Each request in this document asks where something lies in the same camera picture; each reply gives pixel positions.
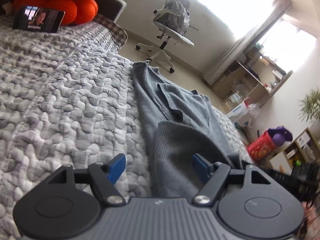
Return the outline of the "white office chair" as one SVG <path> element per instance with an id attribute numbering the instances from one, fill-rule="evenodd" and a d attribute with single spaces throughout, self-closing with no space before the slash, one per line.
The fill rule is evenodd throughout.
<path id="1" fill-rule="evenodd" d="M 170 40 L 174 40 L 175 43 L 180 43 L 186 47 L 193 47 L 194 43 L 186 38 L 186 36 L 182 36 L 176 31 L 168 28 L 164 21 L 168 18 L 169 14 L 174 14 L 178 16 L 178 13 L 168 9 L 168 6 L 174 1 L 181 1 L 186 9 L 189 12 L 190 1 L 189 0 L 165 0 L 163 8 L 155 9 L 153 11 L 154 18 L 152 19 L 152 23 L 159 29 L 161 35 L 158 35 L 157 38 L 162 40 L 162 44 L 158 47 L 156 46 L 148 46 L 146 44 L 138 43 L 136 44 L 135 50 L 140 51 L 144 50 L 150 53 L 150 55 L 145 60 L 147 63 L 152 62 L 154 59 L 158 58 L 165 64 L 167 64 L 169 68 L 169 73 L 175 72 L 174 64 L 172 63 L 171 57 L 164 51 L 164 48 L 167 46 Z M 189 29 L 194 29 L 198 31 L 199 29 L 190 23 Z"/>

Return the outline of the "grey quilted bed cover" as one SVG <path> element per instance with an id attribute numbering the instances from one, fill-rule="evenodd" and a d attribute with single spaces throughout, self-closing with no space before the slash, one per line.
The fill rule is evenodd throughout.
<path id="1" fill-rule="evenodd" d="M 150 172 L 131 79 L 96 22 L 58 33 L 13 29 L 1 16 L 1 239 L 19 239 L 16 202 L 63 164 L 127 155 L 117 188 L 148 194 Z"/>

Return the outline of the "purple ball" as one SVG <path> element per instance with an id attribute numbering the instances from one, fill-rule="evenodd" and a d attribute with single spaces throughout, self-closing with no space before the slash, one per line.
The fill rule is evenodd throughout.
<path id="1" fill-rule="evenodd" d="M 277 147 L 280 147 L 280 146 L 284 145 L 286 140 L 285 140 L 285 136 L 283 134 L 276 133 L 272 137 L 272 141 Z"/>

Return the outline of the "red gift bag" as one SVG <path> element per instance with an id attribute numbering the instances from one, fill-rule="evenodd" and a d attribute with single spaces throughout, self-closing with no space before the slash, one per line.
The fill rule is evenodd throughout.
<path id="1" fill-rule="evenodd" d="M 247 146 L 247 152 L 253 161 L 260 161 L 278 146 L 273 142 L 273 134 L 265 131 L 258 139 Z"/>

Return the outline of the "green potted plant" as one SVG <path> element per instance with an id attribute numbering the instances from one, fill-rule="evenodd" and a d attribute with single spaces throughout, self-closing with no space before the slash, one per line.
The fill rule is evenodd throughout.
<path id="1" fill-rule="evenodd" d="M 309 122 L 319 120 L 320 114 L 320 90 L 313 89 L 300 100 L 300 120 Z"/>

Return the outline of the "white paper shopping bag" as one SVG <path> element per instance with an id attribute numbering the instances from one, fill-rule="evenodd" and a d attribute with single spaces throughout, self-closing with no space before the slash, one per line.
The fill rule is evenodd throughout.
<path id="1" fill-rule="evenodd" d="M 248 110 L 249 101 L 250 98 L 246 97 L 242 103 L 227 114 L 227 117 L 237 128 L 246 128 L 253 121 L 253 117 Z"/>

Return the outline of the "low wooden cabinet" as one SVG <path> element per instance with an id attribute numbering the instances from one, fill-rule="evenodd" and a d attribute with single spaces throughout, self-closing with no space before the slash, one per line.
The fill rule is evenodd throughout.
<path id="1" fill-rule="evenodd" d="M 294 168 L 305 164 L 319 164 L 319 144 L 310 128 L 304 129 L 286 148 L 272 157 L 268 163 L 275 171 L 291 175 Z"/>

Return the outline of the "plaid blanket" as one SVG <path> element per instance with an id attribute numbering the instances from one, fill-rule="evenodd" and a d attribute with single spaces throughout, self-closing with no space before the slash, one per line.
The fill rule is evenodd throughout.
<path id="1" fill-rule="evenodd" d="M 109 34 L 109 37 L 107 38 L 106 44 L 108 49 L 115 54 L 119 53 L 120 49 L 127 42 L 127 32 L 121 26 L 106 18 L 102 14 L 97 14 L 94 20 L 108 30 L 107 32 Z"/>

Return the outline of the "right window curtain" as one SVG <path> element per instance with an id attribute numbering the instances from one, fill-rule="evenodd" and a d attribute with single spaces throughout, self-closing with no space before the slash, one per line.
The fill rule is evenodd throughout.
<path id="1" fill-rule="evenodd" d="M 248 51 L 271 29 L 271 27 L 291 7 L 290 0 L 275 0 L 268 17 L 256 28 L 251 29 L 244 37 L 229 48 L 217 61 L 209 66 L 203 74 L 204 80 L 212 85 L 225 70 L 241 55 Z"/>

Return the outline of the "grey backpack on chair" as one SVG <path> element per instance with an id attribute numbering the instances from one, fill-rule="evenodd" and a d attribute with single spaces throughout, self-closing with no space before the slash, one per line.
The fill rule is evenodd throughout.
<path id="1" fill-rule="evenodd" d="M 169 14 L 168 18 L 164 21 L 164 24 L 184 36 L 190 26 L 189 12 L 181 1 L 174 1 L 169 6 L 168 9 L 178 13 L 177 15 Z"/>

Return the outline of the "wooden shelf unit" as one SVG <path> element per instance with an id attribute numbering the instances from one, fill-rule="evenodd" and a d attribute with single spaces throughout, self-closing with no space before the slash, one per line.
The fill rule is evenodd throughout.
<path id="1" fill-rule="evenodd" d="M 241 54 L 212 85 L 213 92 L 223 100 L 225 113 L 245 98 L 263 106 L 293 74 L 280 68 L 262 50 L 261 46 L 253 46 Z"/>

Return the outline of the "smartphone playing video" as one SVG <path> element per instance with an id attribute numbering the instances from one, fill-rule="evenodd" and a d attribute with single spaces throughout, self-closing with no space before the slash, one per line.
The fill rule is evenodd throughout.
<path id="1" fill-rule="evenodd" d="M 15 14 L 13 29 L 39 33 L 57 33 L 64 16 L 64 11 L 24 6 Z"/>

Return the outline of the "grey knit sweater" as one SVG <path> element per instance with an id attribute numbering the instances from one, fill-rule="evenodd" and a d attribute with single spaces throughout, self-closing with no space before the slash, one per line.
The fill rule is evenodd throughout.
<path id="1" fill-rule="evenodd" d="M 176 85 L 145 62 L 134 63 L 131 75 L 153 196 L 192 199 L 202 187 L 191 164 L 196 153 L 236 169 L 252 162 L 234 124 L 207 96 Z"/>

